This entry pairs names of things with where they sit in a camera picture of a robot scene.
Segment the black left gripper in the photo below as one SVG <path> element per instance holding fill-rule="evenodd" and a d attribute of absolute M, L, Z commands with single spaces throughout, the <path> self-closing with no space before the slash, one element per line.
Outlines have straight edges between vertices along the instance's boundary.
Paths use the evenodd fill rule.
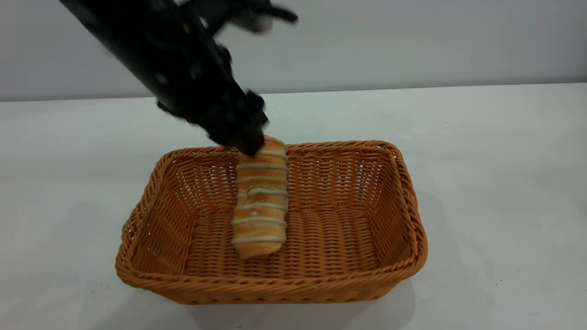
<path fill-rule="evenodd" d="M 232 56 L 226 46 L 217 44 L 215 51 L 224 75 L 214 75 L 211 67 L 193 66 L 188 74 L 196 86 L 188 90 L 187 105 L 172 106 L 161 99 L 156 105 L 173 117 L 200 126 L 219 146 L 255 156 L 265 145 L 266 103 L 252 90 L 242 90 L 234 80 Z"/>

